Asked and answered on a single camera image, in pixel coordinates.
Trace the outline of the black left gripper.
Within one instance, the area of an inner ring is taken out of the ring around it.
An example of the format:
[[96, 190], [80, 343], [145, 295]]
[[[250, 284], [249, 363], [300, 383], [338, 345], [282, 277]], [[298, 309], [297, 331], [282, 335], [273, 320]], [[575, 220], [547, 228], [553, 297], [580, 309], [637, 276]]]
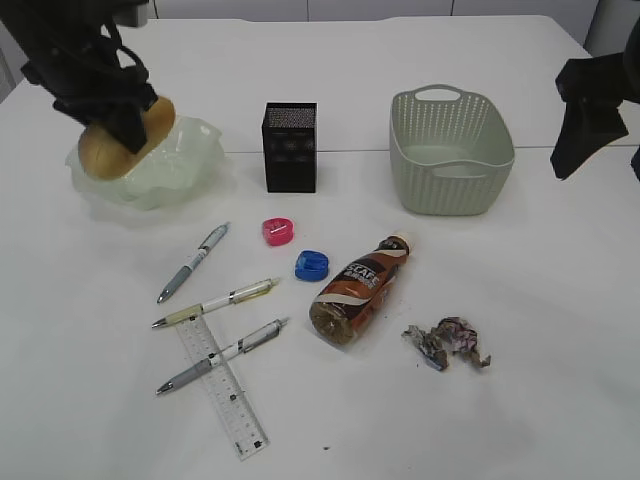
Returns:
[[101, 123], [131, 153], [147, 143], [143, 113], [156, 102], [149, 72], [125, 46], [117, 19], [30, 19], [19, 44], [26, 79], [54, 97], [54, 108], [87, 126]]

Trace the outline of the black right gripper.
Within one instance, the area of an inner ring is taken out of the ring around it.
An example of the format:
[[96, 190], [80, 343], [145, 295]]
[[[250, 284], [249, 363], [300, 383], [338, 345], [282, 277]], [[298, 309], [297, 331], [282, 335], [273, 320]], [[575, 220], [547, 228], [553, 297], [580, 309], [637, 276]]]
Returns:
[[622, 52], [569, 59], [555, 84], [567, 105], [551, 165], [556, 177], [566, 180], [597, 151], [628, 134], [620, 103], [608, 101], [639, 103], [639, 62]]

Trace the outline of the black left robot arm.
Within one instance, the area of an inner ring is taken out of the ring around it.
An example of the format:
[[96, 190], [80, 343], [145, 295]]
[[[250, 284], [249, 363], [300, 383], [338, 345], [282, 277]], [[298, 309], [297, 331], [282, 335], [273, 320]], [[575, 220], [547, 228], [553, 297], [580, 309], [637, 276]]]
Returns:
[[158, 96], [119, 26], [145, 24], [145, 1], [3, 1], [1, 22], [27, 57], [25, 78], [58, 112], [98, 125], [132, 153], [148, 141], [143, 114]]

